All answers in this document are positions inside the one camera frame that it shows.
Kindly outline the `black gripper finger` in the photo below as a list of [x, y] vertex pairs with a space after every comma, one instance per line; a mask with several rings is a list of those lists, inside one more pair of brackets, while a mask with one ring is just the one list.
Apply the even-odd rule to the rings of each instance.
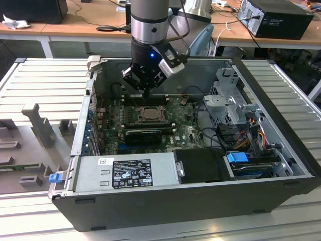
[[146, 96], [149, 97], [150, 92], [154, 88], [160, 87], [166, 79], [167, 77], [161, 71], [156, 75], [152, 75], [147, 81]]
[[139, 91], [142, 94], [142, 97], [147, 97], [144, 83], [140, 79], [134, 77], [131, 67], [122, 70], [122, 78], [132, 88]]

